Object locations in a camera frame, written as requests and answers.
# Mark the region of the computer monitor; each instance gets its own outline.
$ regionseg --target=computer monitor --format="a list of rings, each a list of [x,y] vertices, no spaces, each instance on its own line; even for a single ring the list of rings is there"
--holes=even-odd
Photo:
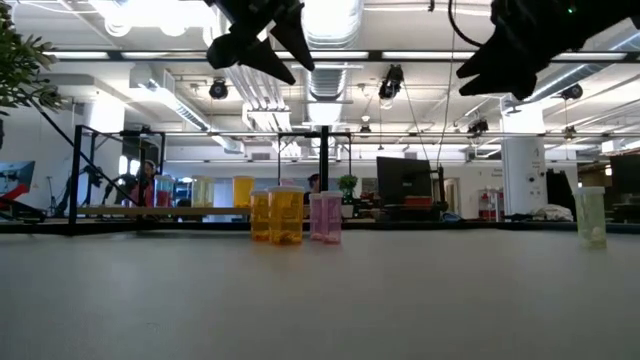
[[[611,182],[618,194],[640,193],[640,155],[612,156]]]
[[[35,161],[0,162],[0,196],[18,188],[23,194],[29,192],[35,166]]]
[[[433,196],[428,160],[378,157],[378,194],[384,205],[404,204],[407,196]]]

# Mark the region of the white table surface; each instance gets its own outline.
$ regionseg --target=white table surface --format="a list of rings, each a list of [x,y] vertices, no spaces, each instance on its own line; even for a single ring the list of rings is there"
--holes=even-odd
[[[0,359],[640,359],[638,236],[343,240],[1,235]]]

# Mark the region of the potted plant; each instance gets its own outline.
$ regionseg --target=potted plant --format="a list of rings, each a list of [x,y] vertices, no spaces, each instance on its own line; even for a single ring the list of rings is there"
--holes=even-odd
[[[54,111],[61,108],[57,87],[40,76],[42,68],[50,70],[57,62],[55,56],[46,54],[52,49],[40,37],[24,40],[16,33],[11,6],[0,0],[0,121],[9,116],[2,108],[30,107],[31,101]]]
[[[342,216],[353,217],[353,190],[358,184],[358,177],[354,175],[343,175],[338,179],[338,188],[342,191]]]

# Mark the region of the yellow cup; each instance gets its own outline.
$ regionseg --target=yellow cup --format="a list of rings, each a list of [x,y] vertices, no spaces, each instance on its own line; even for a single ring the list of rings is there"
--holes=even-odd
[[[213,179],[208,176],[191,178],[191,207],[213,207]]]
[[[251,240],[269,241],[269,193],[251,192]]]
[[[276,245],[302,243],[304,188],[276,186],[269,189],[269,241]]]
[[[251,192],[256,179],[251,176],[233,178],[233,206],[248,208],[251,206]]]

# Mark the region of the plastic cup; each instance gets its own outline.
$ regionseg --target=plastic cup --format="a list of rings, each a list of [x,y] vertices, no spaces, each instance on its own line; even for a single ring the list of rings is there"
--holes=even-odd
[[[233,178],[233,206],[248,208],[251,206],[251,192],[256,179],[251,176],[235,176]]]
[[[251,192],[251,240],[269,241],[269,193]]]
[[[604,188],[583,187],[573,192],[576,200],[578,234],[589,249],[607,247]]]
[[[311,241],[324,241],[325,227],[323,223],[322,195],[309,194],[309,233]]]
[[[153,206],[171,207],[174,180],[170,176],[156,175],[153,187]]]
[[[342,192],[323,191],[321,195],[324,243],[340,244],[342,242]]]
[[[191,178],[191,207],[213,207],[213,179],[208,176]]]
[[[276,186],[269,189],[269,240],[276,245],[302,243],[304,188]]]

